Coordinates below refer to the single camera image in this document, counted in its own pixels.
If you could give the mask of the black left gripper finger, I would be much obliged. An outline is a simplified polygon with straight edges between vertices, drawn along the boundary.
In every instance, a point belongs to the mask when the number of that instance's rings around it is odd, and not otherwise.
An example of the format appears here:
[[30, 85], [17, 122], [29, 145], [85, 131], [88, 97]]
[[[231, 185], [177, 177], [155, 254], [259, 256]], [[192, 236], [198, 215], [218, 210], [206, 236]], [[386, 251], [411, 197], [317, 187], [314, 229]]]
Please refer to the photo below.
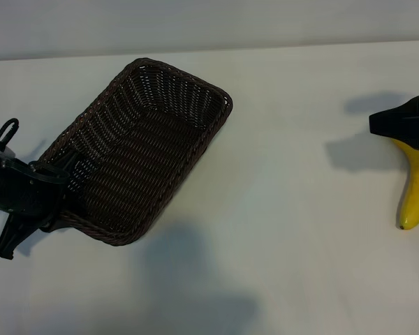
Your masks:
[[0, 234], [0, 258], [12, 260], [14, 250], [26, 238], [49, 222], [49, 217], [34, 218], [10, 214]]
[[85, 184], [86, 171], [84, 156], [78, 152], [64, 154], [55, 161], [55, 167], [68, 173], [66, 191], [71, 196], [79, 196]]

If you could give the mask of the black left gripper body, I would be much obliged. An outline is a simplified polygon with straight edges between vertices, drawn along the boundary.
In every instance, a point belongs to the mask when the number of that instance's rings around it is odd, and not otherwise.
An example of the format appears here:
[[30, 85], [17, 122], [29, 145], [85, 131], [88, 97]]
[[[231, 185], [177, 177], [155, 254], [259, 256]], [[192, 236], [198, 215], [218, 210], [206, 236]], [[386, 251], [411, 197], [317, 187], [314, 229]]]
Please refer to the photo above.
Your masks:
[[51, 218], [59, 211], [67, 171], [32, 161], [0, 158], [0, 210], [25, 218]]

